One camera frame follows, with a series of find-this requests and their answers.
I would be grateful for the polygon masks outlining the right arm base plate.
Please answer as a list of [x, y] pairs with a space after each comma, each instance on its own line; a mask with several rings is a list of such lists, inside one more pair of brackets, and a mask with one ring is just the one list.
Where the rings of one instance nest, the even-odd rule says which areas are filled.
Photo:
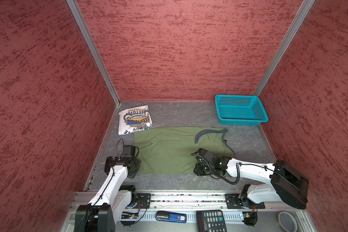
[[240, 194], [225, 194], [225, 202], [228, 209], [265, 209], [264, 203], [256, 204]]

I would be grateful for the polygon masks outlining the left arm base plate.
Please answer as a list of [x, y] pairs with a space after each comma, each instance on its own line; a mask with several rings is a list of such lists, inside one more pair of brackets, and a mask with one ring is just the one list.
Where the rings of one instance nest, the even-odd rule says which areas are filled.
[[151, 202], [150, 193], [137, 193], [133, 196], [129, 209], [148, 209]]

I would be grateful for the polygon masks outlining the white tank top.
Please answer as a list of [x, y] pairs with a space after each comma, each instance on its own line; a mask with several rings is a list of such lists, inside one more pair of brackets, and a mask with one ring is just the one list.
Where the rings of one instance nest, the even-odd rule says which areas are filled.
[[152, 128], [148, 105], [137, 106], [119, 112], [119, 135], [127, 135]]

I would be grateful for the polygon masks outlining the green grey tank top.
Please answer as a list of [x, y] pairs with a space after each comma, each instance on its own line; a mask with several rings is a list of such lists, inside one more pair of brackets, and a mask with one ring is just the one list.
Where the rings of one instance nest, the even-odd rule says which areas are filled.
[[227, 128], [168, 127], [139, 131], [134, 146], [141, 161], [138, 175], [191, 173], [197, 162], [192, 153], [203, 148], [216, 157], [232, 158], [235, 152], [224, 141]]

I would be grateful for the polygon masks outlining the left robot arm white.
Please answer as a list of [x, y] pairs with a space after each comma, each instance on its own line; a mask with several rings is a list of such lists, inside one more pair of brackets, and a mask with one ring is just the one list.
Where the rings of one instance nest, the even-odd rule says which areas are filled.
[[125, 208], [137, 201], [134, 185], [123, 185], [133, 179], [141, 161], [137, 158], [108, 157], [104, 171], [107, 178], [96, 195], [75, 214], [75, 232], [114, 232]]

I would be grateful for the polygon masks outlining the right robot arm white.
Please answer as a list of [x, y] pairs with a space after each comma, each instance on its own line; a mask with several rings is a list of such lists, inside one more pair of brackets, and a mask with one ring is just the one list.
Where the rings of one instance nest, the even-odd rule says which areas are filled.
[[243, 186], [237, 199], [242, 208], [265, 202], [283, 202], [296, 209], [307, 207], [309, 180], [284, 160], [262, 164], [229, 157], [207, 158], [199, 153], [192, 156], [197, 160], [194, 173], [198, 176], [213, 176], [230, 185], [237, 185], [241, 179], [258, 182]]

